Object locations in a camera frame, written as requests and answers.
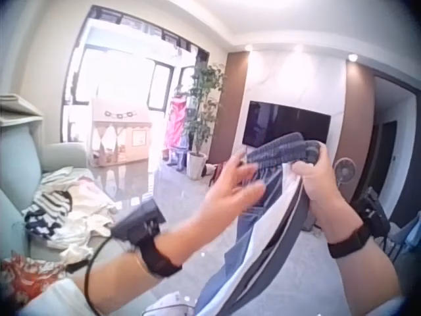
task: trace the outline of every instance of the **wall-mounted tv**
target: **wall-mounted tv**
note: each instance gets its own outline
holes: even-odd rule
[[[302,133],[306,140],[326,143],[330,119],[330,115],[322,113],[251,101],[243,144],[259,147],[292,132]]]

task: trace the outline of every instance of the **ceiling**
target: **ceiling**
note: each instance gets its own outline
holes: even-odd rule
[[[394,106],[410,97],[415,97],[413,93],[401,88],[397,84],[387,81],[383,78],[376,77],[374,80],[376,99],[376,112]]]
[[[400,0],[146,0],[227,51],[309,51],[359,62],[421,89],[421,30]]]

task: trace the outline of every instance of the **fan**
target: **fan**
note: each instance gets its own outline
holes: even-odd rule
[[[350,182],[355,176],[355,163],[350,158],[341,158],[334,166],[337,187]]]

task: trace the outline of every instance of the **left hand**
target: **left hand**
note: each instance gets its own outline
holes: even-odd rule
[[[266,186],[258,180],[239,186],[252,179],[256,164],[242,164],[244,153],[236,153],[225,164],[222,173],[208,191],[195,221],[201,227],[201,241],[208,244],[221,234],[242,212],[263,196]]]

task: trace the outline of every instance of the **brown wall panel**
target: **brown wall panel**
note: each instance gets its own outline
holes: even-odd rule
[[[249,52],[229,53],[225,66],[222,108],[216,116],[216,126],[209,151],[209,163],[221,163],[231,156],[237,130],[239,112],[243,102]]]
[[[369,68],[347,63],[347,91],[342,131],[335,161],[351,158],[357,166],[354,179],[342,184],[340,191],[350,201],[367,158],[374,122],[374,75]]]

